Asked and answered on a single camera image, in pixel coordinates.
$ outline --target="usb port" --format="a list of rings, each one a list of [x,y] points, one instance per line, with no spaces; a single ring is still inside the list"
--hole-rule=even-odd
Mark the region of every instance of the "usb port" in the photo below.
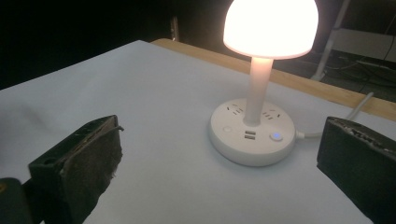
[[[256,135],[256,132],[253,132],[253,131],[245,131],[245,133],[247,133],[247,134],[252,134],[252,135]]]
[[[251,140],[255,140],[256,139],[255,136],[251,136],[251,135],[245,135],[245,138],[251,139]]]

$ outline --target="table lamp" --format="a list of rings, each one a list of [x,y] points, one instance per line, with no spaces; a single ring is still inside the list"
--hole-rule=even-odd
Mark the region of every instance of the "table lamp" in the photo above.
[[[273,61],[306,54],[317,27],[314,0],[233,1],[223,41],[227,48],[251,57],[251,67],[247,99],[220,105],[210,120],[210,139],[225,158],[264,166],[284,159],[293,149],[293,121],[283,109],[264,101],[265,92]]]

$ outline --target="round power strip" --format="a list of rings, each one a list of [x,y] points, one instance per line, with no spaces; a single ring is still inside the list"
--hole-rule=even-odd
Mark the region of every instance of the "round power strip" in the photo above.
[[[261,124],[247,126],[246,99],[220,105],[210,120],[210,139],[225,158],[247,166],[265,166],[284,159],[293,149],[295,128],[280,107],[264,102]]]

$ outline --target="power button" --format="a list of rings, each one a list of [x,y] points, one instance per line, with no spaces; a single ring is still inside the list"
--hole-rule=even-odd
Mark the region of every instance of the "power button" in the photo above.
[[[276,142],[280,142],[280,141],[283,140],[283,136],[282,136],[282,134],[280,134],[280,133],[271,133],[271,134],[270,134],[270,138],[271,138],[273,141],[276,141]]]

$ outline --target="white tabletop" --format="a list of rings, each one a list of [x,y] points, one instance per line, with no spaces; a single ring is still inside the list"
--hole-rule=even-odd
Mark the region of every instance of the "white tabletop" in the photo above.
[[[142,41],[114,49],[0,91],[0,177],[26,181],[29,162],[115,114],[122,161],[86,223],[371,223],[316,167],[318,139],[263,168],[212,147],[212,112],[247,88],[246,75]],[[304,132],[350,110],[274,83],[267,98]],[[396,138],[393,121],[360,113],[357,122]]]

